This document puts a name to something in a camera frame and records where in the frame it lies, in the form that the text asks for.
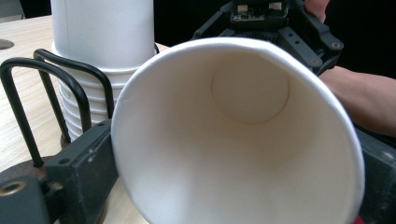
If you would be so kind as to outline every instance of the stack of paper cups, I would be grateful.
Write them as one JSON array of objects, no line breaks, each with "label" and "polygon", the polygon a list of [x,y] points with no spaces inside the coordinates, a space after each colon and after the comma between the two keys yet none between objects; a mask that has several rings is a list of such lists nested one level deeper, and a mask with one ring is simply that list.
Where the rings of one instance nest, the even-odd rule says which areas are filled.
[{"label": "stack of paper cups", "polygon": [[[114,101],[137,68],[154,54],[153,2],[149,0],[51,0],[52,52],[88,63],[109,78]],[[103,87],[93,76],[64,68],[86,92],[92,124],[108,118]],[[82,134],[72,92],[61,82],[60,94],[72,141]]]}]

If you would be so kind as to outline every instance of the table surface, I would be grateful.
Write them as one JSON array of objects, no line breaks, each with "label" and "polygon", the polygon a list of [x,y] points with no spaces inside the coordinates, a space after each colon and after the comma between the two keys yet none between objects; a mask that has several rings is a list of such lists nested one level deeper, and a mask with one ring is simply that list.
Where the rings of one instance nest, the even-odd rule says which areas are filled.
[{"label": "table surface", "polygon": [[[36,49],[51,51],[53,42],[51,16],[0,23],[0,39],[12,41],[11,49],[0,49],[0,63],[14,58],[32,58]],[[61,150],[61,131],[38,72],[28,68],[14,68],[13,77],[21,97],[41,156],[52,156]],[[58,92],[58,81],[52,77]],[[20,128],[9,105],[3,86],[0,87],[0,172],[31,159]],[[106,202],[103,223],[147,223],[130,201],[118,180]]]}]

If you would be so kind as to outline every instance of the wooden table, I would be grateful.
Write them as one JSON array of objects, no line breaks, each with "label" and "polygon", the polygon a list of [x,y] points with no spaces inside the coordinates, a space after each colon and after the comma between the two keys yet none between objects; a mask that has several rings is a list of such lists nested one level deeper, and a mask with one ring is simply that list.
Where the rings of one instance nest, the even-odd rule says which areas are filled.
[{"label": "wooden table", "polygon": [[[36,49],[50,51],[53,42],[51,16],[0,23],[0,39],[15,44],[11,49],[0,49],[0,63],[14,57],[32,58]],[[13,77],[41,156],[58,153],[61,150],[61,131],[38,72],[33,69],[15,68]],[[52,77],[52,83],[58,91],[57,79]],[[31,158],[3,86],[0,87],[0,108],[2,172]],[[104,223],[147,223],[129,200],[120,181],[117,181],[107,200]]]}]

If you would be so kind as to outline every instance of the human hand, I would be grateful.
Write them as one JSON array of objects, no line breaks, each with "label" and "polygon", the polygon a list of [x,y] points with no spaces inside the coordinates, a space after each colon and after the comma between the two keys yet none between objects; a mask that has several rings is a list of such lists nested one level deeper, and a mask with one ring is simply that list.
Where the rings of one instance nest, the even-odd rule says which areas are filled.
[{"label": "human hand", "polygon": [[324,22],[326,19],[326,6],[330,0],[305,0],[304,7],[307,11],[314,14],[318,20]]}]

